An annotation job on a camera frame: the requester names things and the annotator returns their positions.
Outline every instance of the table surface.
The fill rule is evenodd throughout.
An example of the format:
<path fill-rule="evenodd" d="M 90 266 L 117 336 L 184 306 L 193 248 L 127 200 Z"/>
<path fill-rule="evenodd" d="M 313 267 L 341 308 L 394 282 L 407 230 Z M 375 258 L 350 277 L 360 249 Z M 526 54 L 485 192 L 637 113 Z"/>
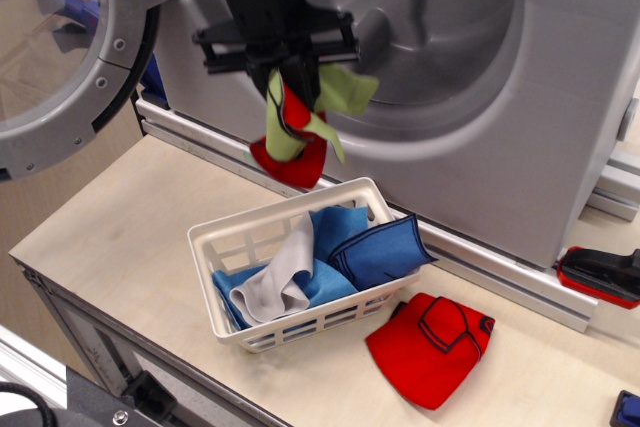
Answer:
<path fill-rule="evenodd" d="M 395 304 L 251 354 L 211 329 L 187 231 L 282 200 L 151 136 L 16 246 L 55 283 L 295 426 L 603 426 L 621 390 L 640 394 L 640 309 L 601 303 L 578 333 L 434 265 L 397 300 L 445 296 L 496 319 L 482 361 L 437 411 L 406 402 L 364 338 Z M 628 254 L 640 221 L 585 209 L 569 245 Z"/>

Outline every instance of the white plastic basket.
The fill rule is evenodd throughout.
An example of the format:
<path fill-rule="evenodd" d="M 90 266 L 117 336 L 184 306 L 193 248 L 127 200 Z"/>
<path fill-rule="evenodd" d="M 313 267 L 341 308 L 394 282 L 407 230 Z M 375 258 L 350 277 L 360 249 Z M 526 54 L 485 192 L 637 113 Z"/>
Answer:
<path fill-rule="evenodd" d="M 418 280 L 419 269 L 416 269 L 406 277 L 357 294 L 256 327 L 237 330 L 213 284 L 213 272 L 234 273 L 267 264 L 304 213 L 334 205 L 368 207 L 370 227 L 393 220 L 373 181 L 361 178 L 196 225 L 189 230 L 200 284 L 219 342 L 239 343 L 254 353 L 271 349 L 375 314 L 399 289 Z"/>

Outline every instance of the washing machine door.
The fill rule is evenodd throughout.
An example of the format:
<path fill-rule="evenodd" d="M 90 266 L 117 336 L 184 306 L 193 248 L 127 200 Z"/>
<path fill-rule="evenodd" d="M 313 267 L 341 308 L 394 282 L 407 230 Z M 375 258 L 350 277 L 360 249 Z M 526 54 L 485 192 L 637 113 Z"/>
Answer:
<path fill-rule="evenodd" d="M 0 0 L 0 180 L 89 143 L 127 101 L 166 0 Z"/>

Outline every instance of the robotic arm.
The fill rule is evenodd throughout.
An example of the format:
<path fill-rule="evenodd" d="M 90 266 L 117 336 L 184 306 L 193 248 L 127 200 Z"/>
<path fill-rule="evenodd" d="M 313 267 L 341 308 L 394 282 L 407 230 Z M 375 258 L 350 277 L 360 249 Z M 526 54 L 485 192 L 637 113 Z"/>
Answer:
<path fill-rule="evenodd" d="M 306 0 L 226 0 L 233 20 L 198 31 L 193 40 L 206 56 L 211 74 L 246 70 L 263 96 L 277 68 L 289 88 L 313 111 L 320 95 L 318 64 L 356 60 L 350 13 L 311 6 Z M 332 41 L 314 41 L 333 32 Z M 214 45 L 229 46 L 218 54 Z"/>

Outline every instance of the blue garment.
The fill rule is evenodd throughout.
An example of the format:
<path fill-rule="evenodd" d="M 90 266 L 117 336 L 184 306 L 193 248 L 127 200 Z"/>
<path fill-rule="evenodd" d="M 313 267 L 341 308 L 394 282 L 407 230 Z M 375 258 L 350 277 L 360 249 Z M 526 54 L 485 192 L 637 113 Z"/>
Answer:
<path fill-rule="evenodd" d="M 369 227 L 367 208 L 325 207 L 311 214 L 313 223 L 313 258 L 328 262 L 329 255 L 345 240 Z"/>
<path fill-rule="evenodd" d="M 415 215 L 373 227 L 339 245 L 329 265 L 359 291 L 406 276 L 433 262 L 422 245 Z"/>
<path fill-rule="evenodd" d="M 624 397 L 617 417 L 629 427 L 640 427 L 640 397 L 635 395 Z"/>
<path fill-rule="evenodd" d="M 231 314 L 234 325 L 239 330 L 247 329 L 250 325 L 244 320 L 238 308 L 230 300 L 230 292 L 234 287 L 242 285 L 249 278 L 264 269 L 264 267 L 264 265 L 253 267 L 231 275 L 227 275 L 221 270 L 213 272 L 213 283 L 217 287 L 218 292 L 220 292 L 227 312 Z M 311 277 L 308 272 L 302 271 L 298 272 L 293 280 L 309 299 L 309 308 L 357 293 L 353 285 L 351 285 L 340 272 L 318 259 L 314 259 L 313 262 L 313 277 Z"/>

